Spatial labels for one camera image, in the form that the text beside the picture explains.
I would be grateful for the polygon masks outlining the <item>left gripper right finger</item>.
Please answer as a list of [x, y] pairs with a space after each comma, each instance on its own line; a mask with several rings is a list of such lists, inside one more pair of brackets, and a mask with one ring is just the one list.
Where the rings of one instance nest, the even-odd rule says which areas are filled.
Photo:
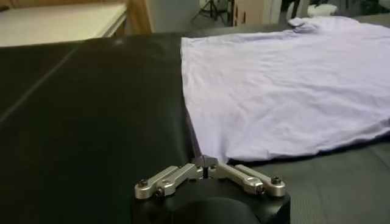
[[266, 176], [242, 164], [220, 164], [216, 158], [206, 156], [205, 167], [208, 168], [210, 178], [228, 179], [248, 194], [266, 193], [271, 197], [284, 197], [286, 194], [286, 185], [281, 178]]

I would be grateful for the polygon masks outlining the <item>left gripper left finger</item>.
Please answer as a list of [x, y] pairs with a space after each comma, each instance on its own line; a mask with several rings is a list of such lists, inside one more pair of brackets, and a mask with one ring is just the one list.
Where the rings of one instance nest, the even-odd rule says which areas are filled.
[[190, 163], [178, 167], [169, 166], [148, 179], [140, 180], [134, 187], [136, 199], [147, 200], [152, 196], [167, 197], [185, 181], [203, 178], [205, 157], [194, 158]]

